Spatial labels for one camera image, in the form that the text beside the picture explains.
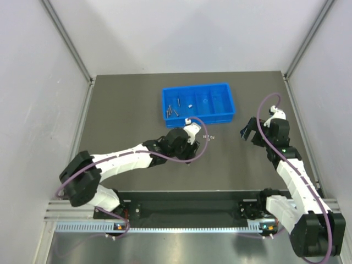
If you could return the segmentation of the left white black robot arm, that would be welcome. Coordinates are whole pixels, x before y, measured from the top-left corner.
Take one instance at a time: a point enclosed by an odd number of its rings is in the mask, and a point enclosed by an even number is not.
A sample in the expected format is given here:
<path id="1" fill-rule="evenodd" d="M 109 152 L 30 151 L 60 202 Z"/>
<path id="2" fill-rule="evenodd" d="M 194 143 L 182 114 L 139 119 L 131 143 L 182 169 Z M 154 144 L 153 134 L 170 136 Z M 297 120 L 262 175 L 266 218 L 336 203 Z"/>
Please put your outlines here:
<path id="1" fill-rule="evenodd" d="M 147 140 L 133 148 L 101 155 L 79 152 L 59 176 L 66 198 L 72 207 L 91 205 L 105 212 L 121 215 L 126 205 L 116 189 L 102 186 L 112 176 L 135 169 L 152 168 L 167 161 L 190 163 L 200 144 L 196 135 L 201 126 L 185 120 L 182 128 L 167 135 Z"/>

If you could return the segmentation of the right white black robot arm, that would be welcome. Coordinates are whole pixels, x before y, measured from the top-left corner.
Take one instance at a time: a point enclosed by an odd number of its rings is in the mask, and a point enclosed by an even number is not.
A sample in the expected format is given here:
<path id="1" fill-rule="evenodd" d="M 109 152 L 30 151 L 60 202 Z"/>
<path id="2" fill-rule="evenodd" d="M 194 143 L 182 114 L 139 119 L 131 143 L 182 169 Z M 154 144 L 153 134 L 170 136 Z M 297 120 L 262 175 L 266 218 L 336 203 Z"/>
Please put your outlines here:
<path id="1" fill-rule="evenodd" d="M 252 143 L 266 149 L 267 158 L 286 184 L 293 202 L 278 190 L 267 188 L 257 198 L 257 210 L 278 219 L 289 234 L 295 254 L 304 259 L 338 256 L 346 221 L 323 201 L 306 173 L 299 151 L 290 145 L 290 125 L 283 110 L 269 109 L 270 117 L 252 117 L 241 138 L 247 140 L 254 132 Z"/>

